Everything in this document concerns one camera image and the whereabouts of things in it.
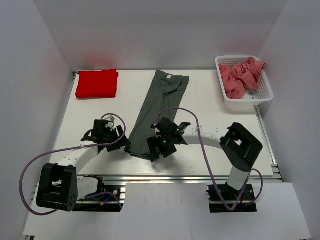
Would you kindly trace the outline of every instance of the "folded red cloth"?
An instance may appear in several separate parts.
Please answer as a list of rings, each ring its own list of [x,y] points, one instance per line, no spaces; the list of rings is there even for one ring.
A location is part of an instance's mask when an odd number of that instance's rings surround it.
[[[238,63],[232,68],[219,64],[226,96],[229,99],[241,99],[246,89],[257,90],[265,64],[265,62],[256,61],[253,57],[249,57],[246,62]]]
[[[80,71],[75,96],[83,98],[115,98],[118,75],[116,69],[103,71]]]

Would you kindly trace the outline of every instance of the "red cloth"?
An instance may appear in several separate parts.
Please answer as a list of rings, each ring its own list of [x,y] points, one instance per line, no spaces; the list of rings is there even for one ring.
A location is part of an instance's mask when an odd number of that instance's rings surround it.
[[[116,69],[103,71],[80,71],[75,96],[83,98],[115,98],[118,75]]]
[[[249,57],[246,62],[238,63],[232,68],[219,64],[226,96],[229,99],[241,99],[246,89],[257,90],[265,64],[265,62],[256,61],[253,57]]]

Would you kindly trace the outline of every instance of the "garment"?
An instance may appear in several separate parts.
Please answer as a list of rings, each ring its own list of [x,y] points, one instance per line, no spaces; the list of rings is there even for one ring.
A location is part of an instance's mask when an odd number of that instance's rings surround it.
[[[246,62],[238,63],[232,68],[219,64],[219,69],[226,96],[229,99],[241,99],[246,89],[259,88],[260,75],[266,63],[249,57]]]
[[[116,69],[103,71],[80,71],[75,96],[82,98],[115,98],[118,75]]]
[[[124,151],[144,159],[151,159],[147,139],[155,136],[151,129],[155,117],[162,110],[179,107],[182,97],[189,83],[188,76],[172,75],[160,70],[155,71],[149,91],[146,95],[135,126],[130,134],[130,146]],[[166,111],[159,117],[175,120],[177,110]]]

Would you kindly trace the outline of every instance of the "robotic arm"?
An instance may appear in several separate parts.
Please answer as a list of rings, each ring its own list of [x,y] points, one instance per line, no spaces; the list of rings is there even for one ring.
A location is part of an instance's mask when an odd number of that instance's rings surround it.
[[[189,122],[179,126],[163,117],[151,128],[156,129],[156,136],[147,140],[151,161],[160,155],[164,158],[177,151],[175,145],[200,144],[198,128]],[[228,129],[200,128],[203,144],[222,149],[229,158],[232,169],[226,182],[230,191],[238,192],[245,183],[255,164],[263,145],[240,123],[233,123]]]
[[[93,143],[106,144],[118,140],[124,131],[120,125],[115,128],[114,121],[113,116],[107,119],[96,119],[93,129],[81,139],[80,146]],[[57,163],[45,164],[41,171],[36,204],[43,208],[72,211],[78,199],[100,191],[99,177],[78,176],[83,167],[104,148],[111,152],[130,144],[126,136],[123,136],[116,144],[82,147]]]

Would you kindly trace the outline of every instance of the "white table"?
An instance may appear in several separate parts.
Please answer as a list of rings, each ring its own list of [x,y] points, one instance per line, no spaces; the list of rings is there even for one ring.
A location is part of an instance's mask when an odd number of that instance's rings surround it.
[[[146,98],[155,70],[119,70],[116,98],[84,99],[76,98],[79,75],[76,76],[68,106],[65,112],[54,149],[78,146],[83,135],[93,128],[94,120],[105,113],[121,116],[127,126],[129,137],[140,109]],[[225,108],[218,73],[216,70],[165,70],[173,75],[190,76],[188,87],[180,107],[194,112],[200,124],[206,127],[227,128],[233,122],[244,125],[263,144],[254,167],[263,176],[272,176],[271,155],[263,140],[262,130],[257,115],[251,113],[234,114]],[[193,116],[178,111],[175,122],[195,123]],[[106,150],[92,159],[80,172],[83,175],[112,176],[207,176],[209,175],[199,145],[179,145],[177,152],[151,163],[148,160],[132,157],[123,149],[108,153]],[[231,163],[225,153],[216,148],[206,147],[208,159],[216,176],[228,176]],[[69,152],[52,155],[50,162],[55,163]]]

